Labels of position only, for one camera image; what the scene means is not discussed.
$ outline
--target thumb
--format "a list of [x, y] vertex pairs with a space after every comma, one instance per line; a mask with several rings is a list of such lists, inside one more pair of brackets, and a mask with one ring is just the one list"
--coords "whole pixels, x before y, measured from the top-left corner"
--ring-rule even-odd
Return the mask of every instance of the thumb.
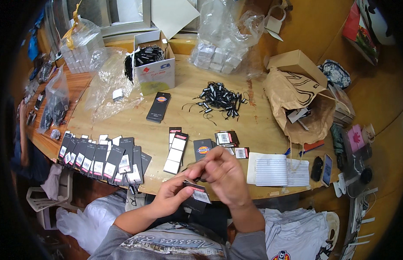
[[174, 204], [180, 205], [185, 200], [187, 200], [193, 194], [193, 192], [194, 190], [192, 187], [184, 187], [174, 197], [171, 197], [170, 199], [173, 201]]

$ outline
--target hand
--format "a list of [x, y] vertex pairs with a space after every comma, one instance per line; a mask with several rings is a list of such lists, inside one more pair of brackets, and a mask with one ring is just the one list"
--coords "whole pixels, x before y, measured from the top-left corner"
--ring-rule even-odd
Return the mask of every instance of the hand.
[[27, 105], [24, 103], [24, 99], [20, 102], [20, 110], [19, 110], [19, 117], [20, 117], [20, 126], [26, 124], [27, 116]]
[[194, 192], [191, 187], [183, 188], [186, 176], [178, 174], [161, 184], [154, 201], [150, 204], [157, 218], [173, 214], [181, 203], [187, 200]]
[[211, 149], [204, 159], [190, 165], [183, 174], [192, 180], [205, 179], [230, 209], [252, 204], [242, 166], [221, 146]]

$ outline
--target brown paper bag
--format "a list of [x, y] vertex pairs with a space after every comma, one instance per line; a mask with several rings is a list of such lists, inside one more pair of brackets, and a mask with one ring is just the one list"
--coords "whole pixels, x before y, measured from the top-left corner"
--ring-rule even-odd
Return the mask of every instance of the brown paper bag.
[[[332, 95], [329, 90], [303, 75], [282, 72], [276, 67], [270, 68], [263, 87], [275, 119], [292, 143], [312, 144], [327, 136], [336, 110], [335, 101], [330, 99]], [[312, 108], [311, 115], [302, 118], [301, 122], [309, 131], [299, 122], [291, 123], [285, 115], [285, 109], [300, 109], [307, 106]]]

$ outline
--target gray t-shirt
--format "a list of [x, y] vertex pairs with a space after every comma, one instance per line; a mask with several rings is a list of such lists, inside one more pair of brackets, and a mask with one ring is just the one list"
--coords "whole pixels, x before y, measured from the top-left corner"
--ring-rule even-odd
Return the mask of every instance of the gray t-shirt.
[[238, 233], [230, 247], [217, 243], [197, 230], [178, 223], [165, 223], [132, 236], [113, 225], [89, 260], [100, 259], [268, 259], [265, 233]]

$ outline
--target open cardboard box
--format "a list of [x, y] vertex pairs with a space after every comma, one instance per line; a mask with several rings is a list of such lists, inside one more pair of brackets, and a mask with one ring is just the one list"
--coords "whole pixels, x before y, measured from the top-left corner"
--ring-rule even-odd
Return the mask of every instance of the open cardboard box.
[[137, 34], [134, 37], [134, 50], [139, 47], [158, 45], [165, 50], [165, 60], [142, 66], [134, 66], [142, 95], [172, 89], [175, 87], [175, 56], [161, 30]]
[[271, 66], [275, 66], [283, 72], [293, 72], [304, 75], [316, 81], [324, 88], [327, 88], [327, 77], [317, 68], [313, 61], [299, 49], [272, 56], [269, 59], [267, 69]]

